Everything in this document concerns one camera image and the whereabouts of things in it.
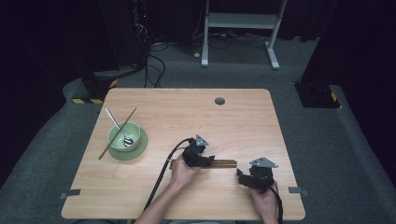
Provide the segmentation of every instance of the wooden chopstick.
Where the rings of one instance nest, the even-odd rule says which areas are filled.
[[[131,118],[132,114],[136,111],[136,107],[134,108],[134,111],[132,111],[132,113],[129,115],[128,119],[125,120],[125,122],[122,124],[122,126],[120,127],[120,129],[117,131],[117,133],[114,135],[113,139],[111,139],[111,141],[107,144],[107,147],[105,148],[105,150],[103,150],[102,154],[99,157],[99,160],[102,159],[102,157],[105,155],[105,153],[108,151],[108,149],[110,148],[111,144],[113,144],[114,140],[116,139],[117,135],[119,135],[119,133],[121,132],[122,128],[125,126],[125,124],[128,122],[128,120]]]
[[[175,160],[171,160],[169,169],[172,170]],[[234,160],[213,160],[210,166],[203,167],[204,169],[225,169],[225,168],[236,168],[237,161]]]

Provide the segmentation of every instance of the metal stand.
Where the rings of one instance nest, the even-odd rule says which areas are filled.
[[[270,42],[265,42],[265,48],[274,70],[279,69],[279,63],[274,53],[274,43],[277,31],[282,21],[283,12],[288,0],[282,0],[280,10],[276,15],[261,14],[233,14],[233,13],[209,13],[210,0],[206,0],[205,8],[205,33],[202,49],[202,67],[209,66],[208,31],[209,27],[223,28],[248,28],[273,30]]]

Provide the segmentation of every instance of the table top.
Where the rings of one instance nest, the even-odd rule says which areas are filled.
[[[221,97],[224,105],[217,105]],[[137,158],[117,161],[107,152],[107,133],[113,122],[130,121],[148,135],[148,146]],[[270,92],[263,89],[123,89],[109,91],[91,139],[78,167],[71,189],[80,194],[68,196],[65,218],[138,218],[172,149],[183,139],[201,135],[209,146],[203,153],[215,160],[236,160],[248,175],[250,161],[260,157],[273,161],[285,220],[305,216],[288,151],[279,127]],[[175,159],[182,150],[175,153]],[[156,196],[169,184],[166,170]],[[248,193],[238,184],[236,169],[204,169],[181,192],[165,219],[258,220]]]

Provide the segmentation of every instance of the dark curtain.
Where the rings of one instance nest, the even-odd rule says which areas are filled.
[[[1,185],[84,71],[68,37],[59,1],[0,3]]]
[[[289,0],[278,37],[303,41],[321,37],[338,0]]]
[[[396,186],[396,4],[339,1],[302,83],[339,85]]]

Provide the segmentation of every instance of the yellow black warning tape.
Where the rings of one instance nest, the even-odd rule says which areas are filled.
[[[109,89],[113,89],[116,87],[117,83],[119,82],[118,79],[113,80],[110,83]],[[73,103],[75,104],[102,104],[104,102],[104,99],[98,99],[98,98],[72,98]]]
[[[103,100],[102,99],[78,99],[74,98],[72,99],[73,103],[75,104],[102,104]]]
[[[118,79],[112,81],[111,84],[110,84],[110,89],[116,87],[117,83],[119,83],[119,80],[118,80]]]
[[[334,92],[332,92],[332,100],[335,101],[335,102],[337,101],[337,96],[335,95]]]

